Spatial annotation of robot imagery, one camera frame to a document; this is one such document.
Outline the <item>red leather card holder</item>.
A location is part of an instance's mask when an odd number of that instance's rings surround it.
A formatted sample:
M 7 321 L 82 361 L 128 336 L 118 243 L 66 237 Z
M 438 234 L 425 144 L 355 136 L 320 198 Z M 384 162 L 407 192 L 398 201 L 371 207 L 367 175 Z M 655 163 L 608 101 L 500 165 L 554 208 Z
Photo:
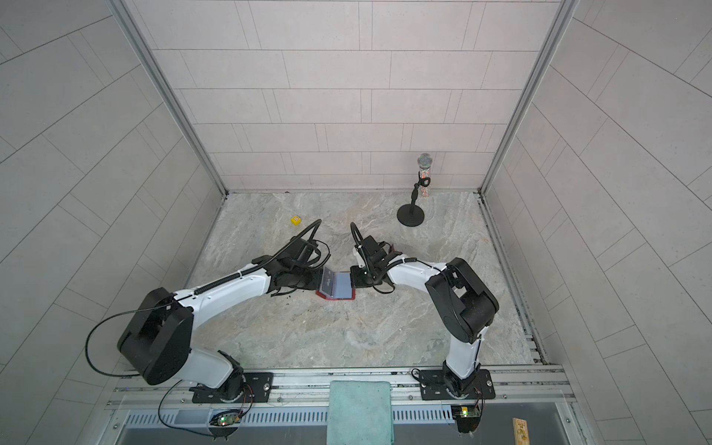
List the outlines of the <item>red leather card holder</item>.
M 316 295 L 324 300 L 354 300 L 355 288 L 349 272 L 335 272 L 324 267 Z

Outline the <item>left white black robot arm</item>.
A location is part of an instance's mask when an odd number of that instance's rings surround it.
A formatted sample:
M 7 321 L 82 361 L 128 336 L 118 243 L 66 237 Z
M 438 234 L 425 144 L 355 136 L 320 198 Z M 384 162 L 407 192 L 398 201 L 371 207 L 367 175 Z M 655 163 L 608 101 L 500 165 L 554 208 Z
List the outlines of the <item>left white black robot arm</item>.
M 193 382 L 194 402 L 233 402 L 248 393 L 243 367 L 226 352 L 193 346 L 194 331 L 247 300 L 318 289 L 330 257 L 323 242 L 294 237 L 273 256 L 202 287 L 154 289 L 119 337 L 118 351 L 149 385 L 177 378 Z

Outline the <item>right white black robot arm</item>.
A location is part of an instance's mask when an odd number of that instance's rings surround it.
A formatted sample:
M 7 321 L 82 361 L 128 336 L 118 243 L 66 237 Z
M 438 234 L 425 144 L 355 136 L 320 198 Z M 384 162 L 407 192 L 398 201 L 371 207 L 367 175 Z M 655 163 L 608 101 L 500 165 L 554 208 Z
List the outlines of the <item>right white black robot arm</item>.
M 479 356 L 485 334 L 500 305 L 469 266 L 455 258 L 448 263 L 427 263 L 367 237 L 355 243 L 359 263 L 350 269 L 355 289 L 387 284 L 393 289 L 412 287 L 430 296 L 441 322 L 451 335 L 450 348 L 439 371 L 411 371 L 425 400 L 492 400 L 490 372 Z

